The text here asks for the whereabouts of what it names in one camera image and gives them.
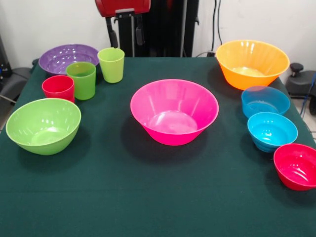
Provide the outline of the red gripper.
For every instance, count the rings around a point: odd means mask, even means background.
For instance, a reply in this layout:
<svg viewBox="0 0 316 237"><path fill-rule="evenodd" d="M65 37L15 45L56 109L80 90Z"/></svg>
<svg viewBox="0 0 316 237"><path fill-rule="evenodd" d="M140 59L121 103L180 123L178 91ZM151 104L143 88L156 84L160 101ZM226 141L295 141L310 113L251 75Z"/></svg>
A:
<svg viewBox="0 0 316 237"><path fill-rule="evenodd" d="M102 17L106 17L106 24L111 47L118 48L116 32L112 28L111 17L125 12L135 14L147 13L150 11L151 0L95 0L97 9ZM139 46L144 44L144 32L142 15L136 15L136 41Z"/></svg>

